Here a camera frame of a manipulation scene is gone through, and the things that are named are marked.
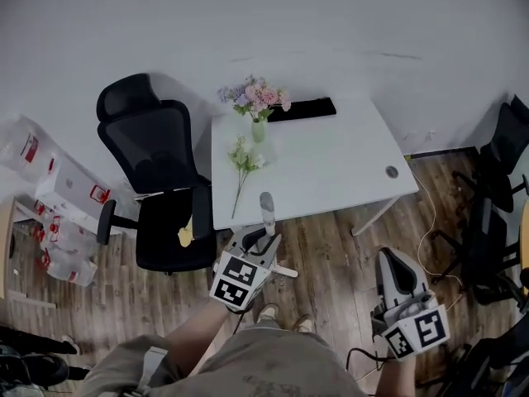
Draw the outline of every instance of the desk leg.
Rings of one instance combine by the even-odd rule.
[[[355,227],[350,230],[350,233],[353,237],[360,235],[365,229],[373,224],[382,214],[391,208],[393,204],[398,200],[398,197],[390,198],[389,200],[383,200],[381,202],[372,203],[367,209],[367,213],[364,213],[356,223]]]

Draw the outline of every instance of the black chair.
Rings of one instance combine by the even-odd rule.
[[[528,144],[529,109],[515,96],[510,105],[502,104],[493,139],[481,147],[477,172],[473,175],[477,182],[457,170],[452,175],[461,178],[475,193],[489,197],[496,207],[510,213],[515,193],[525,189],[529,195],[529,182],[525,175],[514,188],[508,178]]]
[[[431,239],[442,237],[455,250],[455,259],[448,268],[432,280],[438,283],[457,265],[461,264],[461,279],[470,289],[479,304],[491,304],[505,299],[515,299],[518,308],[525,313],[527,298],[504,270],[520,263],[519,242],[505,246],[507,224],[495,210],[489,198],[477,198],[470,212],[468,226],[462,231],[462,242],[458,243],[443,231],[434,231]],[[515,254],[509,260],[506,257]]]
[[[137,229],[139,267],[167,273],[197,270],[217,258],[212,225],[211,183],[198,174],[191,144],[189,112],[174,100],[160,101],[149,75],[136,74],[106,87],[99,96],[98,134],[144,198],[138,222],[114,214],[116,202],[103,206],[98,242],[108,244],[112,226]],[[179,229],[193,215],[193,241],[179,242]]]
[[[526,352],[529,352],[529,316],[527,315],[501,337],[484,338],[474,347],[465,345],[464,355],[459,360],[451,362],[441,378],[417,384],[417,388],[443,384],[436,395],[444,397],[496,395],[491,388],[497,389],[503,383],[491,381],[491,371],[509,366]],[[529,383],[525,380],[525,384],[520,384],[519,381],[520,376],[523,379],[527,378],[527,361],[528,358],[523,359],[518,372],[514,371],[509,377],[509,381],[518,382],[517,390],[521,391],[521,394],[515,395],[529,394]]]

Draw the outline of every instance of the white desk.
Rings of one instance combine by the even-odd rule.
[[[227,153],[237,134],[251,143],[250,117],[236,113],[212,121],[212,194],[215,229],[262,222],[259,196],[274,198],[277,220],[372,205],[355,228],[363,232],[397,199],[418,191],[402,152],[368,98],[333,98],[337,114],[269,124],[267,142],[277,160],[250,173],[235,217],[237,171]],[[389,178],[388,166],[398,170]]]

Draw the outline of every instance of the white wall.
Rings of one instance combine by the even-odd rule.
[[[499,96],[529,101],[528,43],[529,0],[0,0],[0,117],[31,117],[112,182],[106,85],[168,75],[155,90],[191,106],[197,141],[199,115],[226,110],[216,90],[253,73],[295,98],[367,93],[403,152],[437,150],[473,144]],[[4,178],[0,194],[20,187]]]

